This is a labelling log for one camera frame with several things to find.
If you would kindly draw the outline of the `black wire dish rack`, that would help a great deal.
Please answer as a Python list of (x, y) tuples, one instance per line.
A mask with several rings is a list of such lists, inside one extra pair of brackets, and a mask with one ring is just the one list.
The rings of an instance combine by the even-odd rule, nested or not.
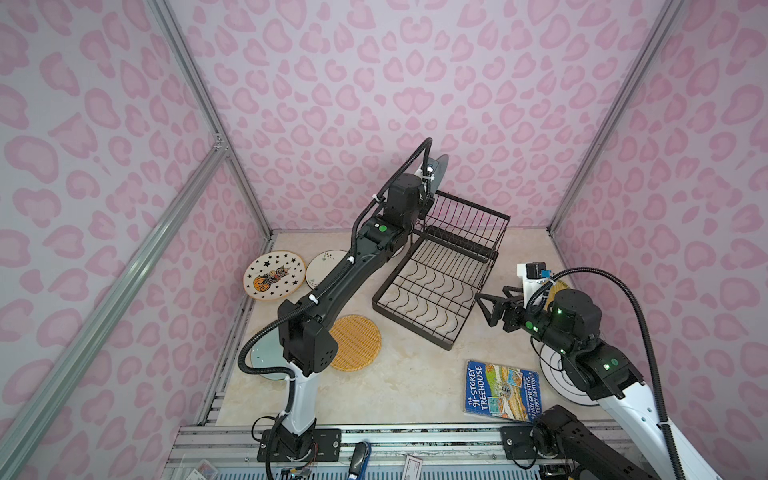
[(456, 343), (498, 259), (510, 216), (437, 192), (373, 310), (444, 350)]

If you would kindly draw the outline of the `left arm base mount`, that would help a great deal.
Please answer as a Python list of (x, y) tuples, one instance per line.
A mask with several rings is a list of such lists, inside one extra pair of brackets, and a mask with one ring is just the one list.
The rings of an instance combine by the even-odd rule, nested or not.
[(311, 427), (301, 435), (280, 426), (275, 434), (268, 430), (260, 442), (257, 460), (271, 462), (336, 462), (340, 456), (342, 431)]

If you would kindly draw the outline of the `large grey-green plate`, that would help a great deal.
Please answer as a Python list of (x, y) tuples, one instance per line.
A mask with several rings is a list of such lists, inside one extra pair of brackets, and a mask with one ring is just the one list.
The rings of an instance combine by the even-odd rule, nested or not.
[(442, 154), (436, 159), (430, 158), (428, 163), (428, 173), (430, 174), (430, 193), (435, 194), (439, 189), (449, 165), (449, 156)]

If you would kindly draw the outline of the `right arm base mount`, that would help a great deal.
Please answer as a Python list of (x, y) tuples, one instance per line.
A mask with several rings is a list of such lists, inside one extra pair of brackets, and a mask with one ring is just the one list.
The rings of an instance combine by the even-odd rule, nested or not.
[(539, 458), (533, 442), (532, 429), (530, 424), (507, 425), (499, 429), (507, 460), (520, 462)]

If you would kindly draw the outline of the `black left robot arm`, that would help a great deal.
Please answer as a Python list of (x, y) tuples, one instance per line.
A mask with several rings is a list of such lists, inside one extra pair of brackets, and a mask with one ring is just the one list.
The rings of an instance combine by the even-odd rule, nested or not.
[[(255, 334), (241, 348), (238, 368), (251, 375), (281, 374), (288, 381), (288, 399), (270, 428), (265, 444), (265, 461), (276, 453), (290, 460), (304, 459), (316, 450), (314, 430), (319, 374), (338, 353), (331, 329), (351, 297), (377, 270), (406, 243), (419, 219), (434, 204), (439, 181), (431, 167), (416, 174), (403, 173), (385, 187), (366, 209), (374, 213), (357, 219), (345, 258), (310, 293), (297, 302), (285, 301), (279, 317)], [(273, 330), (285, 366), (257, 367), (250, 351)]]

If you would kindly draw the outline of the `yellow-green woven plate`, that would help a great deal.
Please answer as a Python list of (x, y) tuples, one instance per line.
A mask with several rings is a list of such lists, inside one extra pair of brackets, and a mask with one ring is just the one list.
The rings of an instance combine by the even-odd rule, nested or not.
[(554, 298), (554, 296), (555, 296), (557, 293), (559, 293), (559, 292), (560, 292), (560, 291), (562, 291), (562, 290), (566, 290), (566, 289), (569, 289), (569, 288), (570, 288), (570, 286), (569, 286), (569, 284), (568, 284), (568, 283), (566, 283), (566, 282), (565, 282), (564, 280), (562, 280), (562, 279), (559, 279), (559, 280), (555, 281), (555, 282), (554, 282), (554, 283), (551, 285), (551, 287), (549, 288), (549, 291), (548, 291), (548, 293), (547, 293), (547, 297), (548, 297), (549, 299), (553, 299), (553, 298)]

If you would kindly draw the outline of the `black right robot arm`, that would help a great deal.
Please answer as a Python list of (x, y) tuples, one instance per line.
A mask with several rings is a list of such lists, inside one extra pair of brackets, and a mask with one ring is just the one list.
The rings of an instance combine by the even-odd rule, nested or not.
[(537, 305), (517, 287), (503, 295), (478, 293), (490, 326), (520, 330), (561, 358), (573, 386), (596, 402), (630, 437), (650, 464), (646, 471), (597, 437), (572, 412), (560, 405), (533, 422), (530, 436), (541, 456), (573, 460), (577, 474), (596, 479), (716, 479), (718, 473), (671, 421), (655, 365), (650, 376), (618, 348), (600, 337), (602, 312), (580, 290), (557, 292), (549, 306)]

